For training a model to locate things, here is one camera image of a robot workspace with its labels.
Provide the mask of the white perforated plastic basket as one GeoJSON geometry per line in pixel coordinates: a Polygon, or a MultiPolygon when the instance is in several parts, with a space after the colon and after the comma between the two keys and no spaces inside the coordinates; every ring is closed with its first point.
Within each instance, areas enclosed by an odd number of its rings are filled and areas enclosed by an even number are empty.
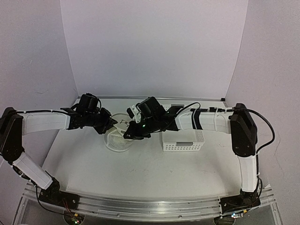
{"type": "Polygon", "coordinates": [[[160,134],[162,148],[165,152],[199,151],[205,143],[203,132],[197,129],[193,121],[192,106],[171,105],[168,112],[175,110],[175,119],[166,131],[160,134]]]}

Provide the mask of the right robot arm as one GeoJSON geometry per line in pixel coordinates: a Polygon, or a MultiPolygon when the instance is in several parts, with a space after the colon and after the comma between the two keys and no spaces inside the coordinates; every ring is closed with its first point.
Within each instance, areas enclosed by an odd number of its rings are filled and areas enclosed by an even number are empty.
{"type": "Polygon", "coordinates": [[[236,204],[245,208],[253,202],[258,187],[257,126],[244,104],[234,108],[172,105],[165,109],[155,97],[149,97],[129,107],[127,113],[132,121],[123,135],[125,139],[142,140],[153,133],[184,130],[229,134],[241,172],[241,194],[236,204]]]}

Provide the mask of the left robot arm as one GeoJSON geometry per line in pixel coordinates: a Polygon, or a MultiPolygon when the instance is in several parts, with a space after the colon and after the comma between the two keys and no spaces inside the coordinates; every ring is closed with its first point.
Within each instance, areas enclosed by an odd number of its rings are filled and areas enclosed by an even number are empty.
{"type": "Polygon", "coordinates": [[[83,94],[73,106],[60,109],[7,107],[0,117],[0,154],[21,177],[46,189],[45,198],[58,205],[63,201],[63,194],[51,187],[54,177],[42,168],[55,136],[61,130],[85,127],[103,135],[116,123],[101,100],[90,93],[83,94]]]}

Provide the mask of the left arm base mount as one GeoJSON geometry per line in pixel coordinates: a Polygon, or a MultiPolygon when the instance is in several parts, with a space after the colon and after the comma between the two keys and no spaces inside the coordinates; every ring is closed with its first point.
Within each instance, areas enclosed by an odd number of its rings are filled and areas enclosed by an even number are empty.
{"type": "Polygon", "coordinates": [[[80,197],[77,194],[60,190],[60,183],[52,177],[52,183],[47,189],[41,189],[38,200],[51,205],[60,207],[67,206],[70,210],[76,210],[80,197]]]}

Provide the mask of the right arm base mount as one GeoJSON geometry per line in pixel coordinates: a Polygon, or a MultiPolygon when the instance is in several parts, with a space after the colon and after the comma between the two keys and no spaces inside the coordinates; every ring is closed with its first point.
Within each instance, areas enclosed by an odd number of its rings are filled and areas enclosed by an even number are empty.
{"type": "Polygon", "coordinates": [[[260,195],[262,190],[256,188],[254,192],[244,192],[240,190],[239,195],[220,198],[221,214],[227,215],[229,213],[241,212],[249,210],[253,207],[259,206],[260,195]]]}

